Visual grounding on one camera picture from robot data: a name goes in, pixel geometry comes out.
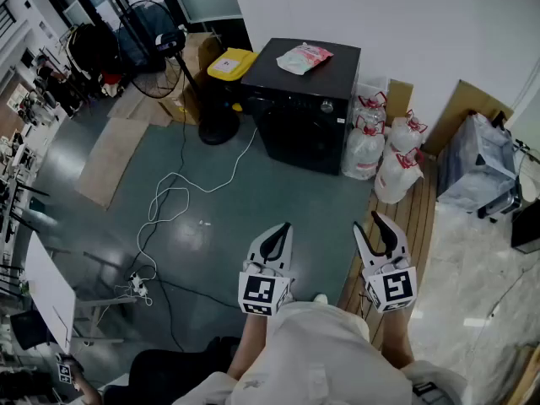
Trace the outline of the large cardboard sheet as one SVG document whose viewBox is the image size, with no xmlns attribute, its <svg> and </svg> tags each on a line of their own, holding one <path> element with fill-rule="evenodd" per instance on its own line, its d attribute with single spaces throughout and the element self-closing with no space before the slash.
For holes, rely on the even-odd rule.
<svg viewBox="0 0 540 405">
<path fill-rule="evenodd" d="M 466 81 L 460 80 L 453 95 L 448 100 L 446 108 L 424 143 L 423 151 L 428 155 L 438 156 L 471 111 L 487 117 L 490 121 L 503 113 L 504 122 L 508 121 L 514 114 L 510 107 L 493 96 Z"/>
</svg>

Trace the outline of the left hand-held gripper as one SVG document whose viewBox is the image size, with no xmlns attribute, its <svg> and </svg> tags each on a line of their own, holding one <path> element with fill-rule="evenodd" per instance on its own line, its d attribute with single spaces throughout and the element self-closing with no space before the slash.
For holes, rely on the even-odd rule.
<svg viewBox="0 0 540 405">
<path fill-rule="evenodd" d="M 285 222 L 267 229 L 251 243 L 238 283 L 238 304 L 245 314 L 275 316 L 292 298 L 294 280 L 265 266 L 290 269 L 293 231 L 292 224 Z"/>
</svg>

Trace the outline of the white table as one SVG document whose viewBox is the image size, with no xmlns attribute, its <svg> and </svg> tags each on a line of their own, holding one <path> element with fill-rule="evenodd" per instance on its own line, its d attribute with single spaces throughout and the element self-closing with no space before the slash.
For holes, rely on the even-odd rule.
<svg viewBox="0 0 540 405">
<path fill-rule="evenodd" d="M 35 231 L 30 237 L 24 275 L 41 318 L 61 350 L 70 354 L 76 294 Z"/>
</svg>

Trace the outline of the cluttered workbench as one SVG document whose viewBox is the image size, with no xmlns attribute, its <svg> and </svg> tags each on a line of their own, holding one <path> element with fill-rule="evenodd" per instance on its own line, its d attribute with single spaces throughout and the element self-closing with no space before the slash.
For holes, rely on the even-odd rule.
<svg viewBox="0 0 540 405">
<path fill-rule="evenodd" d="M 31 194 L 47 196 L 48 194 L 33 188 L 28 180 L 34 180 L 37 171 L 27 168 L 23 158 L 29 159 L 34 164 L 37 159 L 42 159 L 26 142 L 21 143 L 11 162 L 14 169 L 13 175 L 6 181 L 8 198 L 0 202 L 0 268 L 15 269 L 12 266 L 12 257 L 16 235 L 20 227 L 37 231 L 37 228 L 23 218 L 31 201 Z"/>
</svg>

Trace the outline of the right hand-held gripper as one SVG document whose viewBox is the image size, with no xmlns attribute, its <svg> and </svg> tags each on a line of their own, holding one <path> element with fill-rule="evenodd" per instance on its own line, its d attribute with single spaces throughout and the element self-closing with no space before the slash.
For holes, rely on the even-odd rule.
<svg viewBox="0 0 540 405">
<path fill-rule="evenodd" d="M 378 313 L 406 308 L 418 293 L 416 267 L 408 258 L 407 236 L 385 214 L 372 211 L 371 216 L 380 231 L 383 251 L 375 251 L 362 226 L 358 222 L 353 224 L 356 246 L 364 264 L 362 277 L 366 292 Z"/>
</svg>

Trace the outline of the black standing fan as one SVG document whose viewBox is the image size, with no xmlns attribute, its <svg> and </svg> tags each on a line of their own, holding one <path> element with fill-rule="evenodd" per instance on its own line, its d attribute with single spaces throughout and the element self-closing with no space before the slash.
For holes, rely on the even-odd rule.
<svg viewBox="0 0 540 405">
<path fill-rule="evenodd" d="M 153 99 L 167 96 L 178 83 L 169 78 L 169 69 L 177 64 L 193 87 L 202 106 L 197 125 L 200 139 L 208 145 L 219 145 L 238 132 L 240 118 L 224 103 L 223 90 L 210 77 L 208 86 L 201 90 L 183 60 L 186 33 L 161 3 L 140 0 L 122 12 L 120 28 L 116 32 L 121 64 L 132 84 Z"/>
</svg>

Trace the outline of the person's left forearm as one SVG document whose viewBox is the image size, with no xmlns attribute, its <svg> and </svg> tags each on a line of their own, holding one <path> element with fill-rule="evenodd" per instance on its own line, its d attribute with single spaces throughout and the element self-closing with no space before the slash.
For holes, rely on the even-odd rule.
<svg viewBox="0 0 540 405">
<path fill-rule="evenodd" d="M 240 343 L 227 370 L 227 375 L 239 380 L 254 364 L 266 346 L 266 316 L 249 314 L 240 338 Z"/>
</svg>

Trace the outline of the creased flat cardboard sheet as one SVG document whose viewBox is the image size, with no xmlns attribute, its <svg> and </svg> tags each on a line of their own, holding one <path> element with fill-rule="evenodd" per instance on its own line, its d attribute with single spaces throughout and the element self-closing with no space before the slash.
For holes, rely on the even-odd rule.
<svg viewBox="0 0 540 405">
<path fill-rule="evenodd" d="M 144 95 L 132 84 L 123 91 L 107 116 L 147 122 L 160 127 L 168 127 L 172 122 L 171 116 L 156 99 Z"/>
</svg>

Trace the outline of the person's white shirt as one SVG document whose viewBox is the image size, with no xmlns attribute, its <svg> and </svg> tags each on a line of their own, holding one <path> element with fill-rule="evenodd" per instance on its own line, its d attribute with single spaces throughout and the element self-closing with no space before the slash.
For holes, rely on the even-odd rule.
<svg viewBox="0 0 540 405">
<path fill-rule="evenodd" d="M 425 360 L 401 370 L 359 316 L 290 302 L 268 318 L 266 346 L 237 381 L 213 372 L 173 405 L 471 405 L 467 381 Z"/>
</svg>

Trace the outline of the small cardboard sheet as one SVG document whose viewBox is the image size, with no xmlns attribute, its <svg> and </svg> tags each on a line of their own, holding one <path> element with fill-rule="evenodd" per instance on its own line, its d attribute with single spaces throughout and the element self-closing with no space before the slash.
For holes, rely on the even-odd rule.
<svg viewBox="0 0 540 405">
<path fill-rule="evenodd" d="M 405 117 L 409 110 L 413 85 L 391 78 L 386 95 L 386 125 L 391 126 L 398 117 Z"/>
</svg>

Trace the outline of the person's right forearm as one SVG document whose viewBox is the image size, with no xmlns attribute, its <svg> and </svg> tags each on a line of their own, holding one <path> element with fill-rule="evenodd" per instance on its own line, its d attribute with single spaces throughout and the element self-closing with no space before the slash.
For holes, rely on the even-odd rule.
<svg viewBox="0 0 540 405">
<path fill-rule="evenodd" d="M 384 315 L 381 355 L 398 370 L 414 361 L 408 337 L 408 317 L 404 309 Z"/>
</svg>

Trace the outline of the long flat cardboard sheet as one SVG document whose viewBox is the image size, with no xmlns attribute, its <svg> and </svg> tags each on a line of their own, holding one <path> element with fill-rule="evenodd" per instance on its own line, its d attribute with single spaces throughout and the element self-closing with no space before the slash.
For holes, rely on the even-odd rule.
<svg viewBox="0 0 540 405">
<path fill-rule="evenodd" d="M 148 127 L 146 121 L 110 118 L 78 178 L 77 192 L 108 209 Z"/>
</svg>

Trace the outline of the black box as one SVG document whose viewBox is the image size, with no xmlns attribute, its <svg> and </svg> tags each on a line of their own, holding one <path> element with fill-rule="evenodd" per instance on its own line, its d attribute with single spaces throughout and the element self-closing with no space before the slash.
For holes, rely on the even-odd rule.
<svg viewBox="0 0 540 405">
<path fill-rule="evenodd" d="M 540 199 L 513 215 L 510 246 L 523 254 L 540 251 Z"/>
</svg>

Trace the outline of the pink detergent pouch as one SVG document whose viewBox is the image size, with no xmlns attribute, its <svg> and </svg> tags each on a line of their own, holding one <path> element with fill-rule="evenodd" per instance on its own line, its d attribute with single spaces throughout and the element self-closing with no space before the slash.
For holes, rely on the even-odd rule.
<svg viewBox="0 0 540 405">
<path fill-rule="evenodd" d="M 285 52 L 276 61 L 286 72 L 301 76 L 332 56 L 332 52 L 304 42 Z"/>
</svg>

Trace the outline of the white power strip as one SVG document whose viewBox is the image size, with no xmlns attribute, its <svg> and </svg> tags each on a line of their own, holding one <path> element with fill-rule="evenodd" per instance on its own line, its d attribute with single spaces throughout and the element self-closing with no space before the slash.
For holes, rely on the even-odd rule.
<svg viewBox="0 0 540 405">
<path fill-rule="evenodd" d="M 137 273 L 132 273 L 129 276 L 129 282 L 131 283 L 132 291 L 134 291 L 139 297 L 146 299 L 148 296 L 148 289 L 144 281 Z"/>
</svg>

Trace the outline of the yellow lid bin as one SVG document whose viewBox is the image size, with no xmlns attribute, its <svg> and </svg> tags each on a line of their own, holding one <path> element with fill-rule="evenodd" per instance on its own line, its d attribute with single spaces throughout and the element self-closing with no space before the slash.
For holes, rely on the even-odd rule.
<svg viewBox="0 0 540 405">
<path fill-rule="evenodd" d="M 207 74 L 218 81 L 223 90 L 224 103 L 233 111 L 242 112 L 241 79 L 246 75 L 258 54 L 229 47 L 207 68 Z"/>
</svg>

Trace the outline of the brown cardboard box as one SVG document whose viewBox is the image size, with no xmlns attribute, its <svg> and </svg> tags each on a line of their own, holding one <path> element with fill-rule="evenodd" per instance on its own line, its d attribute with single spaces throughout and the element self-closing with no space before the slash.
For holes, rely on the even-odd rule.
<svg viewBox="0 0 540 405">
<path fill-rule="evenodd" d="M 204 90 L 210 82 L 208 67 L 221 54 L 222 48 L 214 34 L 190 33 L 187 36 L 182 58 L 201 90 Z M 162 99 L 157 99 L 157 102 L 174 121 L 198 125 L 202 106 L 193 87 L 177 64 L 173 69 L 169 69 L 169 72 L 169 78 L 178 78 L 178 83 L 171 93 Z"/>
</svg>

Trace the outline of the clear plastic box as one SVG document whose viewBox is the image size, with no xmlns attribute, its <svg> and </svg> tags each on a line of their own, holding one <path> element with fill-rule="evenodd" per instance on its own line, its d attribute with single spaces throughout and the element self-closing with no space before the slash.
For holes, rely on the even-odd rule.
<svg viewBox="0 0 540 405">
<path fill-rule="evenodd" d="M 378 95 L 382 92 L 384 95 L 387 95 L 388 91 L 388 78 L 384 76 L 367 76 L 359 75 L 356 95 L 362 96 L 364 98 L 372 97 Z"/>
</svg>

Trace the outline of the black washing machine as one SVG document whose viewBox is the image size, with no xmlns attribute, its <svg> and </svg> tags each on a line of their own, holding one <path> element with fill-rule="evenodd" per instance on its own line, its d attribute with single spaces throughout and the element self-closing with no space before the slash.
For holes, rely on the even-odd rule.
<svg viewBox="0 0 540 405">
<path fill-rule="evenodd" d="M 276 59 L 302 43 L 333 53 L 304 75 Z M 316 40 L 272 38 L 241 80 L 243 110 L 253 117 L 270 158 L 306 170 L 338 175 L 348 136 L 361 50 Z M 323 100 L 333 113 L 321 111 Z"/>
</svg>

